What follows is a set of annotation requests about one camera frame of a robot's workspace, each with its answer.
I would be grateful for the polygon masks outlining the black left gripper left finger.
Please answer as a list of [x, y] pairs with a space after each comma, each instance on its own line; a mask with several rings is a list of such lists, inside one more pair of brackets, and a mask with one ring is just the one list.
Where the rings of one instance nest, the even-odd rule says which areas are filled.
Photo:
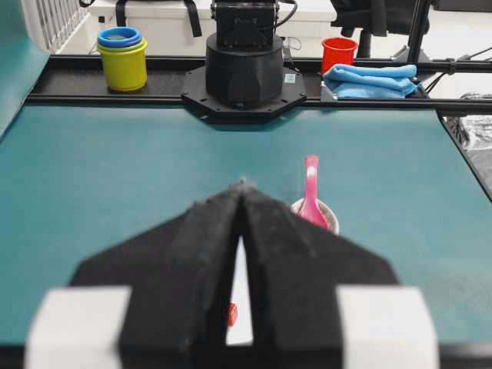
[[27, 368], [203, 368], [222, 362], [241, 189], [85, 259], [40, 304]]

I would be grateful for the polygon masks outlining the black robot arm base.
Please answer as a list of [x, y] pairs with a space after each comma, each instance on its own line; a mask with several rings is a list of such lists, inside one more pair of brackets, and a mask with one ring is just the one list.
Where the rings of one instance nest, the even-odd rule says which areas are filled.
[[189, 71], [181, 97], [211, 115], [268, 118], [307, 98], [304, 78], [284, 65], [277, 1], [213, 1], [216, 31], [205, 64]]

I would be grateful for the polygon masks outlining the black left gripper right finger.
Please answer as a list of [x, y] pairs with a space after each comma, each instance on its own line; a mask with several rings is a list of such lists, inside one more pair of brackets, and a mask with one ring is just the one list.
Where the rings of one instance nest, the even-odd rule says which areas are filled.
[[254, 342], [269, 368], [437, 368], [424, 296], [383, 257], [241, 192]]

